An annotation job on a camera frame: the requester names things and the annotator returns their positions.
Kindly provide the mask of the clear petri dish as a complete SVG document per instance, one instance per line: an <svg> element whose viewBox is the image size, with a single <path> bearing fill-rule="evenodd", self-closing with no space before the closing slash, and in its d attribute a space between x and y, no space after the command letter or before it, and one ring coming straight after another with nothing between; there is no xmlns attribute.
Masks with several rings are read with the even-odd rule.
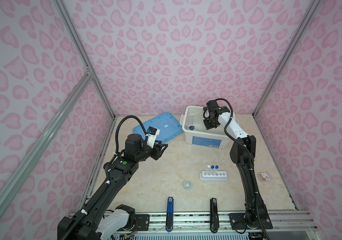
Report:
<svg viewBox="0 0 342 240"><path fill-rule="evenodd" d="M196 131L196 132L201 132L201 133L206 132L206 129L204 127L202 127L202 126L194 125L193 127L194 127L193 130Z"/></svg>

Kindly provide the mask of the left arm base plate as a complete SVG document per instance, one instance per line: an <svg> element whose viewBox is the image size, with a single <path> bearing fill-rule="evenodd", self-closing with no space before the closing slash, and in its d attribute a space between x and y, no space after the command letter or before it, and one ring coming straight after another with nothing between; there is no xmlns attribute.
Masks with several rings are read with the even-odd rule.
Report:
<svg viewBox="0 0 342 240"><path fill-rule="evenodd" d="M135 232L135 231L148 231L150 226L150 215L136 214L135 219L128 223L128 226L120 228L118 231L122 232Z"/></svg>

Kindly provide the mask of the cork stoppered test tube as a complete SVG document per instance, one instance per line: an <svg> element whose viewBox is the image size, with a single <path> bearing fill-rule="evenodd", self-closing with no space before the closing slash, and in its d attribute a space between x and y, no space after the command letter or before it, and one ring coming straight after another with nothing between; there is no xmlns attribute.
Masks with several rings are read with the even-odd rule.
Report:
<svg viewBox="0 0 342 240"><path fill-rule="evenodd" d="M206 175L210 175L211 172L211 165L207 166L207 171L205 172Z"/></svg>

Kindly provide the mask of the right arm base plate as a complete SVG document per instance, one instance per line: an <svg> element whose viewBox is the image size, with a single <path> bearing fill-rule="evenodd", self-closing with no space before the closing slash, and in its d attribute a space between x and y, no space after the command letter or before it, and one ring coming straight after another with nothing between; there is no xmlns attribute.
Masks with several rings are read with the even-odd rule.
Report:
<svg viewBox="0 0 342 240"><path fill-rule="evenodd" d="M271 230L273 229L272 221L267 218L258 219L255 217L253 220L249 217L245 216L245 213L230 213L229 221L231 224L231 228L237 231L243 230Z"/></svg>

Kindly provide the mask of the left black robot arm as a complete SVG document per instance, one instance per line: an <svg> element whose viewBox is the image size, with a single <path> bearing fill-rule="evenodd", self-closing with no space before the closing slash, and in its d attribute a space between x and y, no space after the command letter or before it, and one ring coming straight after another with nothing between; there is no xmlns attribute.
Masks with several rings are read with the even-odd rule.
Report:
<svg viewBox="0 0 342 240"><path fill-rule="evenodd" d="M158 160L168 145L148 135L128 135L125 149L105 164L106 178L92 197L71 218L64 217L58 224L59 240L105 240L119 229L131 230L135 225L135 209L119 205L105 217L105 212L139 168L139 163L152 158Z"/></svg>

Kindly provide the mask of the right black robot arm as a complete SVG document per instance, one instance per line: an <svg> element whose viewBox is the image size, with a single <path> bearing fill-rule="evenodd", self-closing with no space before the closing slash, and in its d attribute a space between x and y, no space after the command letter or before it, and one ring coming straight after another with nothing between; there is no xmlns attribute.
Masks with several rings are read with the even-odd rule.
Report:
<svg viewBox="0 0 342 240"><path fill-rule="evenodd" d="M269 230L272 223L259 191L254 169L256 137L240 127L231 105L221 107L219 101L229 103L223 98L208 101L203 108L204 126L207 130L223 126L225 135L233 141L230 159L239 171L244 189L246 225L251 229Z"/></svg>

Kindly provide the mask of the blue capped test tube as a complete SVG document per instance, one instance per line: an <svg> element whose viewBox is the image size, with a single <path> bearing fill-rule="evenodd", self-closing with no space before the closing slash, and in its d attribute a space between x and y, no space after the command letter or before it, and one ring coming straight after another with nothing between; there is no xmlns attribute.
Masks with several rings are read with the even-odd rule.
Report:
<svg viewBox="0 0 342 240"><path fill-rule="evenodd" d="M211 166L211 171L210 171L210 174L211 174L211 175L213 175L213 174L214 174L214 170L215 170L215 166L214 166L214 165L212 165L212 166Z"/></svg>
<svg viewBox="0 0 342 240"><path fill-rule="evenodd" d="M218 170L218 168L219 168L219 166L216 165L216 166L215 166L215 169L214 169L214 175L217 175L217 170Z"/></svg>

